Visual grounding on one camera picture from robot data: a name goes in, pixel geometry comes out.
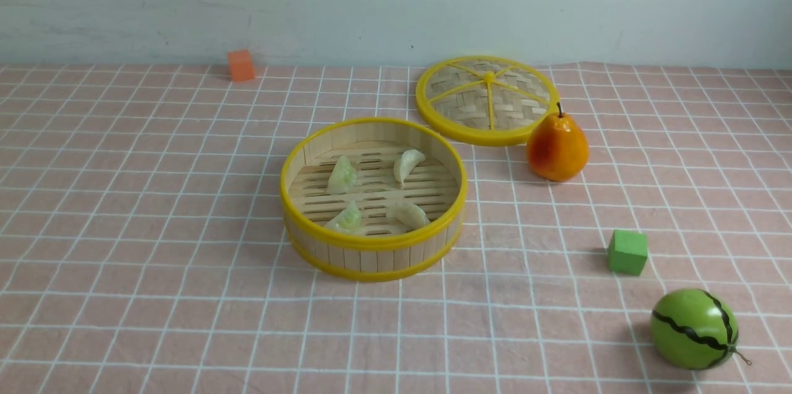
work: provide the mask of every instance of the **white wall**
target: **white wall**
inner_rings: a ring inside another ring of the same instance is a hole
[[[0,62],[792,67],[792,0],[0,0]]]

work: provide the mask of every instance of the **wooden block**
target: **wooden block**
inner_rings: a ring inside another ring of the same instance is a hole
[[[231,51],[227,55],[232,81],[245,82],[256,78],[256,72],[252,66],[252,57],[248,50]]]
[[[608,269],[612,272],[639,276],[648,259],[648,240],[643,233],[614,230],[608,244]]]

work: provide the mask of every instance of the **orange cube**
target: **orange cube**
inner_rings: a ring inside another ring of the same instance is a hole
[[[231,70],[232,81],[244,82],[256,78],[256,73],[252,68],[252,57],[246,49],[228,53],[228,67]]]

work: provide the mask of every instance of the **grid pattern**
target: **grid pattern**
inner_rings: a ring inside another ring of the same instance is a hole
[[[334,121],[421,122],[423,69],[0,65],[3,392],[790,392],[792,72],[540,69],[588,135],[582,175],[455,143],[456,248],[357,285],[288,247],[280,168]],[[650,237],[640,278],[606,269],[613,228]],[[648,311],[687,286],[735,310],[753,366],[656,355]]]

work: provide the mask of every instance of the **green cube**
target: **green cube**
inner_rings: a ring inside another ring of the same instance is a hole
[[[614,230],[608,245],[608,269],[611,272],[639,276],[648,258],[646,235],[636,231]]]

